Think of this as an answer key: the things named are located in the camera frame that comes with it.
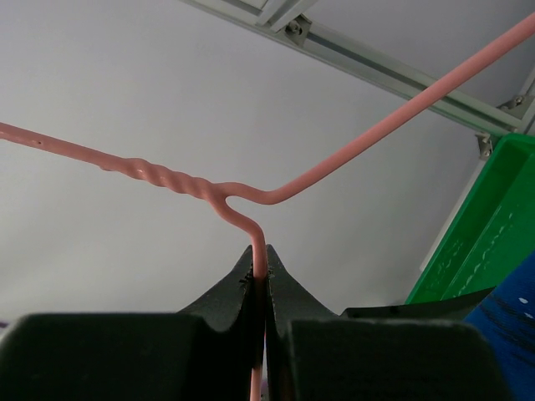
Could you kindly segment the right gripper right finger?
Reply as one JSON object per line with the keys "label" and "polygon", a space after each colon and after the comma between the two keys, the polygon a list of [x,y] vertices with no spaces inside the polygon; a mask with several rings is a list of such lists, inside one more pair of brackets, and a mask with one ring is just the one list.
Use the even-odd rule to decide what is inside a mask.
{"label": "right gripper right finger", "polygon": [[272,400],[509,400],[488,342],[462,320],[350,319],[267,249]]}

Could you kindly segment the blue patterned trousers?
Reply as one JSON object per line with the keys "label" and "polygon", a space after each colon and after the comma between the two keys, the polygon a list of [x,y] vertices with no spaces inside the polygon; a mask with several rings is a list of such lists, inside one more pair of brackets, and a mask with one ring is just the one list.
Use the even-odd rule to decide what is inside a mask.
{"label": "blue patterned trousers", "polygon": [[487,340],[516,400],[534,399],[534,255],[464,319]]}

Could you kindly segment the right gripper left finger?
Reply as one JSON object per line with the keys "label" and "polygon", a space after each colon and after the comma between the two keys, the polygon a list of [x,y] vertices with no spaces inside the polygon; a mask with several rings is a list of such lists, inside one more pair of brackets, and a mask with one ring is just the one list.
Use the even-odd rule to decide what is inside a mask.
{"label": "right gripper left finger", "polygon": [[179,312],[39,313],[1,336],[4,400],[246,400],[252,253]]}

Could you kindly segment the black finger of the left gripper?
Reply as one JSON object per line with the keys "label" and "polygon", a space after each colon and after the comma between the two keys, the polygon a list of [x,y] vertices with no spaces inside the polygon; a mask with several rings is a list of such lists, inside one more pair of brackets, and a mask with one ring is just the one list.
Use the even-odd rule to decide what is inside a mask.
{"label": "black finger of the left gripper", "polygon": [[348,307],[341,317],[350,319],[446,319],[462,320],[494,290],[477,292],[435,302],[384,307]]}

